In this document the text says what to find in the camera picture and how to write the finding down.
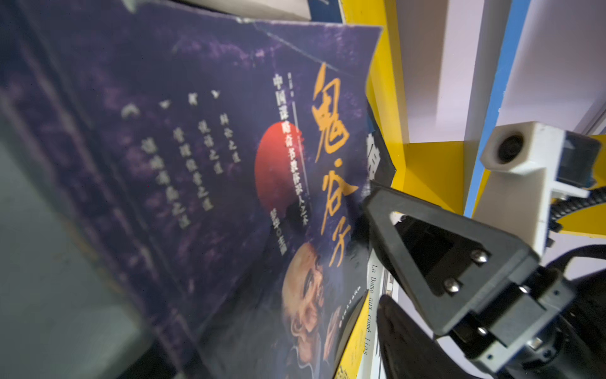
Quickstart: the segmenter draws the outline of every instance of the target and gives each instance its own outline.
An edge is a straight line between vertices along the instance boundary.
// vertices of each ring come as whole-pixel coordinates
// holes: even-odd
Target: cable
[[[554,232],[562,230],[558,220],[578,210],[606,203],[606,186],[589,191],[586,198],[572,197],[568,200],[559,200],[551,206],[549,213],[549,229]]]

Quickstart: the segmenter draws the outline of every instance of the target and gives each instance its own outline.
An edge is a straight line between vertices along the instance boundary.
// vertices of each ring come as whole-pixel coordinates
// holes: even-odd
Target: blue book
[[[162,0],[0,10],[1,111],[176,367],[331,377],[366,282],[380,29]]]

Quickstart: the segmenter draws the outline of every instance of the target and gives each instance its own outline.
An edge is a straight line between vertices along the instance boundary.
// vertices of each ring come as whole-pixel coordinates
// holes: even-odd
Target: yellow chinese calligraphy
[[[335,161],[335,167],[341,167],[343,161],[339,158]],[[333,192],[333,185],[337,182],[339,187],[335,189]],[[343,195],[349,196],[355,191],[357,191],[357,186],[352,186],[347,184],[343,178],[341,178],[334,170],[328,172],[328,175],[324,175],[324,180],[322,182],[322,191],[326,191],[326,210],[324,211],[324,222],[322,223],[322,231],[321,235],[324,234],[324,228],[326,227],[326,217],[328,214],[330,216],[334,216],[336,211],[341,208],[341,198]]]
[[[337,227],[335,228],[335,232],[333,233],[333,241],[336,241],[337,234],[338,234],[339,242],[337,243],[337,246],[335,246],[335,251],[333,251],[333,257],[330,259],[330,263],[328,264],[329,267],[332,267],[333,263],[335,262],[335,258],[337,256],[337,250],[341,250],[341,257],[339,258],[337,267],[339,267],[341,265],[341,263],[343,262],[343,251],[345,250],[345,235],[348,234],[349,231],[351,230],[351,225],[348,225],[345,228],[345,230],[343,230],[344,225],[345,225],[345,216],[341,217],[341,220],[339,220],[339,224],[337,225]]]
[[[322,63],[313,92],[314,100],[320,92],[322,92],[322,104],[318,108],[316,108],[316,106],[311,107],[313,117],[318,124],[320,132],[322,132],[320,144],[318,145],[316,162],[320,158],[322,145],[324,145],[324,150],[327,154],[332,154],[339,150],[349,138],[349,132],[345,128],[345,125],[343,125],[343,122],[339,119],[339,93],[341,91],[341,80],[335,78],[326,86],[324,85],[325,80],[326,63]]]

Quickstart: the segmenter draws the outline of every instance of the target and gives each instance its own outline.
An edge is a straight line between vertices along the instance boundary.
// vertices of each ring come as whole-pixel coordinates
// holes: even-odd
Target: white line
[[[295,115],[295,126],[299,130],[299,133],[300,133],[301,130],[299,129],[299,121],[297,120],[297,107],[296,107],[294,101],[293,101],[293,114]],[[297,135],[297,141],[299,143],[299,154],[301,156],[301,164],[303,165],[303,176],[305,178],[305,186],[307,188],[307,196],[309,196],[309,183],[307,182],[307,170],[305,169],[305,157],[303,157],[303,147],[301,147],[301,136],[300,136],[300,134]]]

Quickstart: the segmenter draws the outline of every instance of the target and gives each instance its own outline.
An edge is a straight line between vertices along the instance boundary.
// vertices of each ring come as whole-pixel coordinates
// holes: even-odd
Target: book cover
[[[380,29],[168,1],[0,8],[0,109],[175,365],[218,375],[240,347],[211,336],[245,309],[242,338],[271,332],[248,347],[266,377],[330,372],[364,293]]]

